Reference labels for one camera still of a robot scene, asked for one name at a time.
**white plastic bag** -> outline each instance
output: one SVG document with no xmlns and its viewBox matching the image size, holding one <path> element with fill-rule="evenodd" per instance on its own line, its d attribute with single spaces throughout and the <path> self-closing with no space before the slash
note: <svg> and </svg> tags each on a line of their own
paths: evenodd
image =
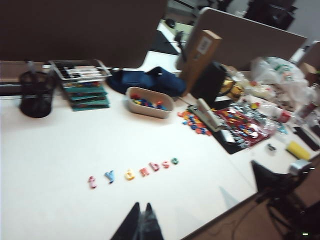
<svg viewBox="0 0 320 240">
<path fill-rule="evenodd" d="M 302 71 L 289 61 L 278 57 L 258 57 L 251 62 L 252 80 L 260 84 L 275 84 L 290 99 L 292 108 L 309 103 L 315 91 L 308 87 Z"/>
</svg>

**white desk surface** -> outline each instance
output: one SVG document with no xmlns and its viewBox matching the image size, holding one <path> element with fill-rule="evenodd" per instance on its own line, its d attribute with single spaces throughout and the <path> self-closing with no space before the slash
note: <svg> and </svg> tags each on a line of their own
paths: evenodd
<svg viewBox="0 0 320 240">
<path fill-rule="evenodd" d="M 140 70 L 174 72 L 176 58 L 148 52 Z M 295 160 L 281 134 L 229 155 L 214 137 L 182 124 L 183 101 L 169 118 L 158 119 L 129 112 L 124 95 L 105 89 L 108 109 L 72 112 L 58 95 L 50 115 L 40 119 L 23 115 L 19 99 L 1 97 L 1 239 L 106 240 L 135 202 L 142 210 L 151 203 L 166 240 L 181 239 L 256 192 L 250 160 L 284 173 Z M 275 155 L 267 143 L 278 149 Z M 174 157 L 180 163 L 168 169 L 148 166 Z M 139 174 L 143 167 L 150 175 Z M 124 177 L 128 168 L 132 181 Z M 112 184 L 104 176 L 110 170 Z M 89 176 L 96 189 L 89 188 Z"/>
</svg>

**blue bag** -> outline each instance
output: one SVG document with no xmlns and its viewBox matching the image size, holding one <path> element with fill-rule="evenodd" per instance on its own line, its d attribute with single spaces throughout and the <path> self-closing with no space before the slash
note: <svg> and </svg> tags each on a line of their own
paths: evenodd
<svg viewBox="0 0 320 240">
<path fill-rule="evenodd" d="M 148 89 L 171 97 L 180 96 L 186 90 L 185 81 L 159 66 L 148 72 L 115 71 L 107 82 L 112 89 L 122 94 L 130 87 Z"/>
</svg>

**plastic bowl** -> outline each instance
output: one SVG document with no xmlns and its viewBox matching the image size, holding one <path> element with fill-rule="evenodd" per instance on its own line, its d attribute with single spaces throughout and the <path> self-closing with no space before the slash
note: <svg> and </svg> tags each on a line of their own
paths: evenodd
<svg viewBox="0 0 320 240">
<path fill-rule="evenodd" d="M 158 101 L 162 101 L 162 105 L 167 110 L 136 104 L 131 99 L 131 96 L 135 94 L 138 95 L 141 99 L 146 99 L 147 101 L 153 104 Z M 151 91 L 144 88 L 132 86 L 126 90 L 125 95 L 128 97 L 128 107 L 130 111 L 136 114 L 143 114 L 151 117 L 165 119 L 174 109 L 174 101 L 172 100 L 172 98 L 167 94 L 161 92 Z"/>
</svg>

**floor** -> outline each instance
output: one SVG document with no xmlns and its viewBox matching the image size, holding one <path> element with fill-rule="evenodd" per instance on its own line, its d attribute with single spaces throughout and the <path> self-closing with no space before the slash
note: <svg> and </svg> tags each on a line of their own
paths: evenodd
<svg viewBox="0 0 320 240">
<path fill-rule="evenodd" d="M 307 206 L 320 201 L 320 156 L 312 162 L 318 168 L 295 190 Z M 282 240 L 267 212 L 267 202 L 257 205 L 255 199 L 253 196 L 240 203 L 185 240 Z"/>
</svg>

